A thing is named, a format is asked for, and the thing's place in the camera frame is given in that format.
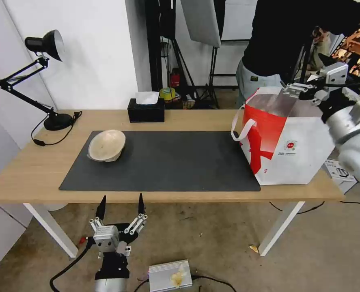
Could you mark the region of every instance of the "jeans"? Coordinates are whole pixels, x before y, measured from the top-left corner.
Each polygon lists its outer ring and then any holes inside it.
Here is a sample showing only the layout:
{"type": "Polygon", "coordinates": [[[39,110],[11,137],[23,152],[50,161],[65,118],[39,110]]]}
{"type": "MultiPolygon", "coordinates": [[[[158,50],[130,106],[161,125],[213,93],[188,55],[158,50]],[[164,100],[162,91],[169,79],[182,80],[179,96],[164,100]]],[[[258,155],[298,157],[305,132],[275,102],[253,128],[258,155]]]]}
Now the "jeans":
{"type": "Polygon", "coordinates": [[[259,87],[279,86],[282,87],[280,76],[278,74],[272,76],[259,76],[248,70],[242,59],[239,61],[236,78],[239,86],[239,94],[236,107],[240,108],[246,100],[251,97],[259,87]]]}

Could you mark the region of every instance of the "black desk lamp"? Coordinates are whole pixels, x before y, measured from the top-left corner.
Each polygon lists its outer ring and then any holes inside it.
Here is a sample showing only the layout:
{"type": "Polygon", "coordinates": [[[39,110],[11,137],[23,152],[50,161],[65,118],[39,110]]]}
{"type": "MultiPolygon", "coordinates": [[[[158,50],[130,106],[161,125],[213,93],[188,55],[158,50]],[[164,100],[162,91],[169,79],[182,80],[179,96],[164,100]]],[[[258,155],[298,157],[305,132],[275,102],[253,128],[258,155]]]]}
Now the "black desk lamp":
{"type": "Polygon", "coordinates": [[[43,53],[49,54],[54,59],[62,62],[62,57],[64,54],[64,47],[62,37],[58,30],[52,30],[45,34],[43,38],[36,37],[27,37],[24,41],[27,49],[34,52],[39,58],[28,66],[20,69],[18,72],[13,73],[7,78],[0,80],[0,88],[19,97],[20,99],[28,102],[29,104],[35,106],[36,108],[47,113],[48,117],[44,122],[44,127],[50,131],[57,131],[65,129],[74,124],[75,120],[79,117],[75,115],[75,117],[71,117],[68,114],[58,114],[54,111],[53,107],[42,104],[38,101],[35,101],[24,94],[16,91],[13,87],[20,82],[30,78],[31,76],[37,74],[43,69],[47,68],[49,58],[45,57],[43,53]],[[28,68],[35,66],[36,64],[41,65],[41,68],[27,74],[17,76],[18,74],[24,72],[28,68]]]}

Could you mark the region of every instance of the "white cardboard box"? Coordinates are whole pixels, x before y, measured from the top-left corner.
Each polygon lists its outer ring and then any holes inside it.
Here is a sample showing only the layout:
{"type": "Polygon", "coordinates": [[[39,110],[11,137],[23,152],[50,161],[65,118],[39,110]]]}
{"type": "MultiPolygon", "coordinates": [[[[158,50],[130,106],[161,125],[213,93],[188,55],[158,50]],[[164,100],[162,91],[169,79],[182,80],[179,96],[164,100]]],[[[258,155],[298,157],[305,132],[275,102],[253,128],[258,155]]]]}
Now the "white cardboard box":
{"type": "Polygon", "coordinates": [[[354,176],[341,167],[337,160],[327,159],[323,168],[343,193],[346,193],[357,183],[354,176]]]}

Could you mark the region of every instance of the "bowl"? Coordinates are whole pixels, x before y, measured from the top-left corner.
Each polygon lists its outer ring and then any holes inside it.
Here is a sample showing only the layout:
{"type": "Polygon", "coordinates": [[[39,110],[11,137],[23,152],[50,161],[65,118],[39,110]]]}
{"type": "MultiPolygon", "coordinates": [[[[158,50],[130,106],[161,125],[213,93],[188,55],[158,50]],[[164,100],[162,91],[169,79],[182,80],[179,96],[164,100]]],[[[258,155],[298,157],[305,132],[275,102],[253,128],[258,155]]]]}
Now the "bowl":
{"type": "Polygon", "coordinates": [[[94,161],[111,162],[119,158],[124,145],[126,136],[118,130],[106,130],[95,137],[89,143],[88,157],[94,161]]]}

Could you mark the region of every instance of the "bag handle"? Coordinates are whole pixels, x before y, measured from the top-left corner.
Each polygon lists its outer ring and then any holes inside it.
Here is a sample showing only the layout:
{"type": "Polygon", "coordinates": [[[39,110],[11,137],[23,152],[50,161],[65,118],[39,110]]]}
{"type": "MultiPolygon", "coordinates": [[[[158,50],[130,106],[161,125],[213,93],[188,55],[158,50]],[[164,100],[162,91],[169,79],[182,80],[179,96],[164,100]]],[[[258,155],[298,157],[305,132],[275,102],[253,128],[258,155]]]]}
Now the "bag handle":
{"type": "Polygon", "coordinates": [[[231,137],[233,137],[233,140],[234,141],[241,141],[243,139],[246,138],[246,136],[248,135],[250,129],[252,126],[256,126],[257,125],[257,122],[253,119],[249,119],[244,128],[242,129],[242,132],[240,133],[239,137],[237,138],[235,135],[234,135],[234,129],[235,129],[235,126],[237,125],[237,121],[238,121],[238,116],[239,116],[239,113],[241,111],[241,109],[245,108],[245,105],[242,105],[238,110],[237,110],[237,113],[235,114],[234,116],[234,119],[233,119],[233,122],[231,124],[231,137]]]}

